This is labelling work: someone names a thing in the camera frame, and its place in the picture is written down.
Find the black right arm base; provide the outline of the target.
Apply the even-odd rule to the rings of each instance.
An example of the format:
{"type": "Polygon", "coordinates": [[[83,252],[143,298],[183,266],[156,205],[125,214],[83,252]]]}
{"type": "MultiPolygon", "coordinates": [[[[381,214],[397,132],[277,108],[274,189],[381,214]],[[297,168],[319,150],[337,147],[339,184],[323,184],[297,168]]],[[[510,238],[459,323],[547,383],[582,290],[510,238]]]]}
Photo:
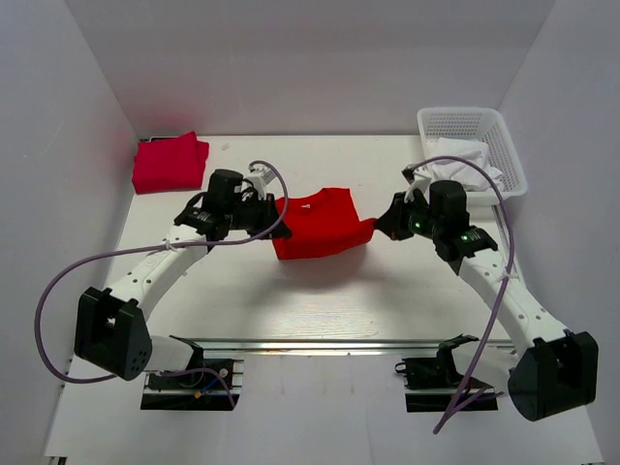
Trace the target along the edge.
{"type": "MultiPolygon", "coordinates": [[[[461,334],[439,344],[434,356],[403,358],[394,365],[394,371],[405,381],[405,406],[409,414],[442,413],[456,394],[469,362],[464,368],[455,363],[454,351],[464,346],[475,350],[479,338],[461,334]]],[[[466,384],[458,403],[468,402],[464,412],[492,412],[498,410],[498,399],[503,389],[496,389],[479,378],[472,377],[466,384]]]]}

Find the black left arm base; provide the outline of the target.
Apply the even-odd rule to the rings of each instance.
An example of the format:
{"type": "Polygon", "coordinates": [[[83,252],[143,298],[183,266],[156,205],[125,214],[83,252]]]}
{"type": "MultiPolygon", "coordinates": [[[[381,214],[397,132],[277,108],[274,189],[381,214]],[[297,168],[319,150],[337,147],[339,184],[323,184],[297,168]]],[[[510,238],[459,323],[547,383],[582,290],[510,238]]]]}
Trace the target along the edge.
{"type": "Polygon", "coordinates": [[[217,373],[193,373],[180,377],[146,376],[140,408],[143,411],[231,412],[234,405],[219,381],[231,392],[233,403],[242,388],[243,360],[234,358],[203,359],[201,365],[217,373]]]}

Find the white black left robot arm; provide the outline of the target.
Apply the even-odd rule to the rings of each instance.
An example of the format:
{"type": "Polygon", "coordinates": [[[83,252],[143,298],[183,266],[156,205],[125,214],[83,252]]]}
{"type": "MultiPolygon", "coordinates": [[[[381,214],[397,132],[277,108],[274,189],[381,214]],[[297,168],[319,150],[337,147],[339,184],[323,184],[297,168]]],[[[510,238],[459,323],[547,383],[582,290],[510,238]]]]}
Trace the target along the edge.
{"type": "Polygon", "coordinates": [[[125,381],[160,373],[185,387],[198,384],[205,366],[198,346],[178,336],[150,334],[149,317],[194,264],[216,247],[233,245],[229,233],[245,232],[249,241],[291,236],[286,210],[267,191],[281,178],[264,161],[251,163],[248,174],[214,171],[206,191],[188,200],[161,244],[143,248],[144,258],[116,282],[81,295],[75,355],[125,381]]]}

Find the red t-shirt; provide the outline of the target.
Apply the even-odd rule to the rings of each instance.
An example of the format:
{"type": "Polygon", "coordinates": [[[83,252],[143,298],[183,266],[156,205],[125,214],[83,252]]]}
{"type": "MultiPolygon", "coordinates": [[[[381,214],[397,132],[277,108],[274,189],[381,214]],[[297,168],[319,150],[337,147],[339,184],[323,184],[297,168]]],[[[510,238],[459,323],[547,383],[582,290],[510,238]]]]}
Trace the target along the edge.
{"type": "Polygon", "coordinates": [[[290,238],[273,239],[279,261],[333,256],[369,242],[375,218],[360,219],[348,188],[328,187],[289,199],[284,224],[290,238]]]}

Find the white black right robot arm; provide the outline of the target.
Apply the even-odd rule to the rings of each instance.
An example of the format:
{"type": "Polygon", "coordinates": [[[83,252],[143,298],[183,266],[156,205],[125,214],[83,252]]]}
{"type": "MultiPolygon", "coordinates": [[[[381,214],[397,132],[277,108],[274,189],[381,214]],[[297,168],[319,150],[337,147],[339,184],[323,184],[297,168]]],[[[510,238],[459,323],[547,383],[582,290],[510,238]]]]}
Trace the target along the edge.
{"type": "Polygon", "coordinates": [[[523,417],[537,421],[595,400],[597,342],[586,331],[569,330],[510,276],[513,254],[501,254],[495,240],[471,224],[458,182],[433,182],[428,196],[417,185],[395,194],[375,228],[392,240],[430,239],[438,257],[489,307],[517,353],[507,391],[523,417]]]}

